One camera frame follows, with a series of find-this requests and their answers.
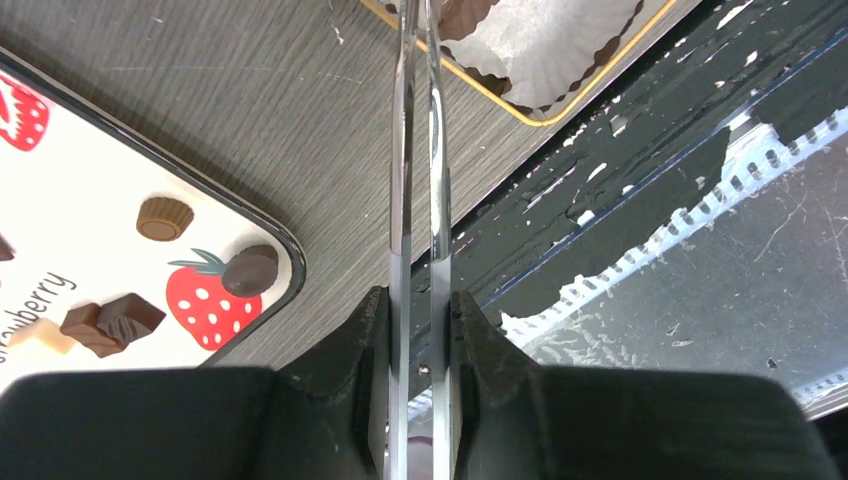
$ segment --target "green strawberry leaf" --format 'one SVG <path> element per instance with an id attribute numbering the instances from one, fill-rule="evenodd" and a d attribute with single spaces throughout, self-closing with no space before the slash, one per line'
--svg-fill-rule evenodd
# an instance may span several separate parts
<path id="1" fill-rule="evenodd" d="M 197 256 L 205 260 L 206 263 L 208 263 L 209 265 L 224 265 L 224 262 L 222 262 L 220 258 L 216 257 L 212 253 L 207 252 L 206 250 L 192 248 L 191 251 L 196 253 Z"/>
<path id="2" fill-rule="evenodd" d="M 191 261 L 191 260 L 176 260 L 176 261 L 173 261 L 173 262 L 168 262 L 168 265 L 173 265 L 175 267 L 202 268 L 202 267 L 205 267 L 209 264 L 206 263 L 206 262 L 194 262 L 194 261 Z"/>

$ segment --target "scratched surface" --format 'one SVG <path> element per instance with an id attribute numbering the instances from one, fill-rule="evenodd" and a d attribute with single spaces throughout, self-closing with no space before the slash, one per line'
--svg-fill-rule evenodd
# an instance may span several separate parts
<path id="1" fill-rule="evenodd" d="M 303 243 L 306 288 L 227 363 L 287 363 L 339 325 L 370 285 L 386 282 L 394 42 L 357 0 L 0 0 L 0 44 L 282 220 Z M 553 130 L 523 126 L 454 76 L 444 79 L 458 219 Z M 416 123 L 420 254 L 426 117 Z"/>
<path id="2" fill-rule="evenodd" d="M 848 365 L 848 135 L 600 295 L 531 355 L 789 388 Z"/>

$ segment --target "brown chocolate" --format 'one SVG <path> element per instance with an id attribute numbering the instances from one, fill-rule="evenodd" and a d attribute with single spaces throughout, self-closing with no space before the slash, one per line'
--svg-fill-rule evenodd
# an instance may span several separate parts
<path id="1" fill-rule="evenodd" d="M 109 336 L 97 327 L 100 317 L 100 306 L 89 303 L 68 312 L 59 331 L 83 344 L 98 357 L 108 357 L 123 352 L 126 344 Z"/>
<path id="2" fill-rule="evenodd" d="M 185 203 L 173 198 L 154 197 L 141 204 L 135 226 L 144 238 L 171 242 L 180 238 L 192 220 L 194 212 Z"/>
<path id="3" fill-rule="evenodd" d="M 165 312 L 134 293 L 103 305 L 97 328 L 123 345 L 144 338 L 162 323 Z"/>
<path id="4" fill-rule="evenodd" d="M 279 261 L 277 250 L 270 245 L 248 247 L 227 264 L 221 284 L 233 296 L 255 297 L 277 281 Z"/>
<path id="5" fill-rule="evenodd" d="M 15 250 L 9 245 L 9 242 L 0 235 L 0 262 L 8 262 L 15 259 Z"/>

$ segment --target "white paint chip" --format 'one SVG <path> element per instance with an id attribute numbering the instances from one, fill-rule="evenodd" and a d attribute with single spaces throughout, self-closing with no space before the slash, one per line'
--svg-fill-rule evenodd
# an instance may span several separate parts
<path id="1" fill-rule="evenodd" d="M 592 221 L 593 218 L 595 218 L 595 213 L 591 210 L 586 210 L 580 215 L 580 217 L 577 218 L 577 225 L 582 227 Z"/>
<path id="2" fill-rule="evenodd" d="M 757 61 L 757 51 L 754 50 L 753 52 L 751 52 L 750 55 L 748 55 L 748 58 L 745 60 L 745 66 L 747 67 L 748 65 L 750 65 L 750 64 L 752 64 L 756 61 Z"/>
<path id="3" fill-rule="evenodd" d="M 595 167 L 595 169 L 592 170 L 592 173 L 589 174 L 589 178 L 587 178 L 586 181 L 588 182 L 588 181 L 592 180 L 593 178 L 595 178 L 595 175 L 601 173 L 605 168 L 607 168 L 606 162 Z"/>
<path id="4" fill-rule="evenodd" d="M 740 13 L 742 13 L 742 10 L 745 10 L 746 8 L 748 8 L 748 5 L 750 5 L 752 3 L 754 3 L 754 0 L 748 0 L 747 2 L 745 2 L 742 5 L 739 5 L 738 7 L 731 8 L 730 11 L 727 12 L 727 15 L 725 15 L 724 18 L 722 18 L 718 22 L 718 26 L 716 27 L 716 30 L 721 30 L 722 28 L 724 28 L 725 25 L 727 25 L 728 23 L 730 23 L 731 20 L 736 18 L 736 15 L 739 15 Z"/>

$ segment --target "chocolate piece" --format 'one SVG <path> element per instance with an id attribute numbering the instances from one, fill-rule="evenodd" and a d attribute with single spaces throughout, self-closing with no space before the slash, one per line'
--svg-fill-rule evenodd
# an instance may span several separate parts
<path id="1" fill-rule="evenodd" d="M 134 293 L 103 305 L 97 328 L 123 345 L 144 338 L 162 323 L 165 312 Z"/>
<path id="2" fill-rule="evenodd" d="M 12 334 L 9 352 L 27 358 L 50 358 L 67 354 L 76 345 L 76 340 L 62 335 L 59 325 L 46 318 L 39 318 Z"/>
<path id="3" fill-rule="evenodd" d="M 279 261 L 277 250 L 270 245 L 248 247 L 227 264 L 221 284 L 236 297 L 255 297 L 277 281 Z"/>
<path id="4" fill-rule="evenodd" d="M 154 197 L 141 204 L 135 227 L 144 238 L 170 242 L 180 238 L 192 220 L 194 212 L 185 203 L 173 198 Z"/>
<path id="5" fill-rule="evenodd" d="M 97 328 L 99 316 L 99 305 L 95 303 L 83 305 L 68 312 L 59 331 L 80 342 L 100 358 L 123 352 L 127 348 L 126 344 Z"/>
<path id="6" fill-rule="evenodd" d="M 8 262 L 9 260 L 14 260 L 15 258 L 15 250 L 12 249 L 12 246 L 9 245 L 9 242 L 3 238 L 3 235 L 0 235 L 0 262 Z"/>

